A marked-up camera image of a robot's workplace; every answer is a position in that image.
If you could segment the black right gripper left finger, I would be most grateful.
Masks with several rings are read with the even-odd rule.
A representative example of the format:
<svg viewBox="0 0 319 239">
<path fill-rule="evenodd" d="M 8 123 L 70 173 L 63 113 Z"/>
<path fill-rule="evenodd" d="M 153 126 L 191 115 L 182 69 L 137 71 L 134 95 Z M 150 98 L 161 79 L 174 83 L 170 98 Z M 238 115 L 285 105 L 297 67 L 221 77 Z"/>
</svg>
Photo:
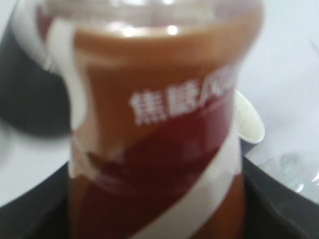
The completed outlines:
<svg viewBox="0 0 319 239">
<path fill-rule="evenodd" d="M 0 237 L 24 239 L 67 198 L 67 164 L 36 187 L 1 206 Z"/>
</svg>

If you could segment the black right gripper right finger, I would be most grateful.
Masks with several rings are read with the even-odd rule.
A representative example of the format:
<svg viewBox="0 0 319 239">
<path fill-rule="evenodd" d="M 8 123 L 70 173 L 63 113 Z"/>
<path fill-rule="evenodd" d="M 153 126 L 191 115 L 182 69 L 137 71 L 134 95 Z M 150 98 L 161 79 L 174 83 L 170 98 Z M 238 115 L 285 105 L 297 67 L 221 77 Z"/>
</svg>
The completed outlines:
<svg viewBox="0 0 319 239">
<path fill-rule="evenodd" d="M 242 158 L 246 239 L 317 239 L 319 206 Z"/>
</svg>

